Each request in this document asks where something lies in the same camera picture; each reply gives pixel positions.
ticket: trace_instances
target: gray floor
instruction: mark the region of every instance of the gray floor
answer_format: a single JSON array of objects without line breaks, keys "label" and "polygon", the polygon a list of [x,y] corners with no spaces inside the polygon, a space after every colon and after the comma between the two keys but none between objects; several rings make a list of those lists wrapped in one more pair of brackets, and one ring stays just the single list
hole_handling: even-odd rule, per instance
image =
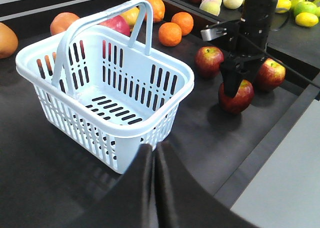
[{"label": "gray floor", "polygon": [[320,227],[320,102],[314,101],[232,210],[261,228]]}]

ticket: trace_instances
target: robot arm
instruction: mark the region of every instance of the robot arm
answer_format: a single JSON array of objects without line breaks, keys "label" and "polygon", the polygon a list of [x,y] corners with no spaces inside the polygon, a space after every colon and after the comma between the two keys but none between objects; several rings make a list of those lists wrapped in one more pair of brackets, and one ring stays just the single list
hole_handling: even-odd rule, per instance
[{"label": "robot arm", "polygon": [[253,81],[266,60],[265,50],[278,0],[245,0],[241,19],[221,22],[201,31],[205,41],[226,35],[229,54],[221,64],[224,93],[234,97],[243,79]]}]

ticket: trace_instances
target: basket handle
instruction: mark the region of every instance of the basket handle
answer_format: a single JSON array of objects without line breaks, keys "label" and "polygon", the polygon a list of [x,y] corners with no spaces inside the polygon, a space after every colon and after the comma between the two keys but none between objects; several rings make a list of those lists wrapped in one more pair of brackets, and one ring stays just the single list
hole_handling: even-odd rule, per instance
[{"label": "basket handle", "polygon": [[[124,2],[115,7],[111,7],[107,10],[83,17],[81,19],[76,20],[71,24],[71,26],[65,31],[62,39],[59,42],[56,51],[56,62],[54,64],[54,73],[52,75],[51,83],[54,87],[58,87],[58,83],[61,77],[62,66],[64,64],[68,64],[68,53],[69,53],[69,45],[71,41],[82,31],[88,29],[89,27],[96,25],[100,22],[105,21],[106,19],[115,17],[120,15],[122,12],[129,10],[135,6],[139,6],[139,14],[136,20],[136,23],[133,27],[133,31],[128,41],[128,47],[132,48],[140,31],[141,25],[144,21],[145,14],[147,13],[146,19],[146,35],[145,35],[145,51],[146,55],[150,55],[151,53],[151,43],[152,43],[152,28],[153,28],[153,10],[150,3],[146,0],[130,0]],[[74,87],[72,84],[72,76],[69,69],[65,70],[65,77],[68,87],[68,95],[73,96]]]}]

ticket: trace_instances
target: metal clip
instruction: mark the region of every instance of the metal clip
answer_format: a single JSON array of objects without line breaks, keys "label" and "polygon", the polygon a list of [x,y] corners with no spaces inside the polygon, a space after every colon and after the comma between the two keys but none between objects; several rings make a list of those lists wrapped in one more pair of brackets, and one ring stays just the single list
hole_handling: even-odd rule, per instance
[{"label": "metal clip", "polygon": [[225,27],[212,27],[209,25],[200,31],[203,41],[211,41],[218,37],[225,36],[227,29]]}]

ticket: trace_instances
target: white plastic basket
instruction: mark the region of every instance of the white plastic basket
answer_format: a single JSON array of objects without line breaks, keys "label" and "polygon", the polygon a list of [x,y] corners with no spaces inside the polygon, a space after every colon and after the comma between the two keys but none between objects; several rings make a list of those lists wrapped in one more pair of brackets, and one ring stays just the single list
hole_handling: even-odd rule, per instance
[{"label": "white plastic basket", "polygon": [[[130,37],[97,25],[134,6],[140,13]],[[145,13],[143,44],[136,39]],[[130,0],[16,56],[16,69],[33,83],[47,119],[118,173],[139,144],[155,148],[169,134],[179,102],[194,86],[185,63],[151,48],[152,17],[147,1]]]}]

